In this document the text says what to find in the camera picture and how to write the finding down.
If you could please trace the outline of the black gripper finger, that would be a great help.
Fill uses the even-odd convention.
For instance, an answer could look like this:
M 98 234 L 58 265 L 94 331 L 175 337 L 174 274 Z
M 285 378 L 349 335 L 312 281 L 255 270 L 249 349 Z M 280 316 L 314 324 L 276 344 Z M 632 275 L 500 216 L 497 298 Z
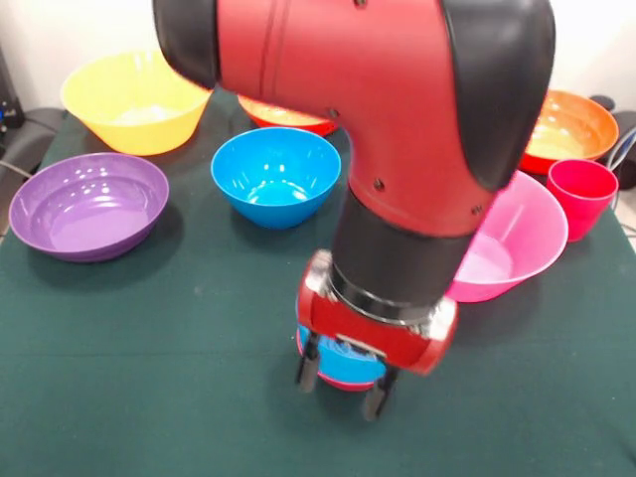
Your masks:
M 318 378 L 320 366 L 319 340 L 320 336 L 310 331 L 302 348 L 295 378 L 295 383 L 302 392 L 312 392 Z
M 397 379 L 398 368 L 388 366 L 385 373 L 375 381 L 373 387 L 366 393 L 362 407 L 366 421 L 374 421 L 382 414 Z

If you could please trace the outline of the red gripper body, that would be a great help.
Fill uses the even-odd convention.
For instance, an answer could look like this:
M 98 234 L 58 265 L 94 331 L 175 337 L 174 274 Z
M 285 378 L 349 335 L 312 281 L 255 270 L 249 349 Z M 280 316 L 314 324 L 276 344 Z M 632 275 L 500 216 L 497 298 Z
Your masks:
M 411 323 L 389 323 L 366 316 L 337 296 L 331 283 L 331 252 L 310 258 L 298 290 L 299 323 L 321 337 L 340 339 L 382 358 L 386 365 L 427 375 L 440 363 L 452 342 L 457 303 L 443 297 Z

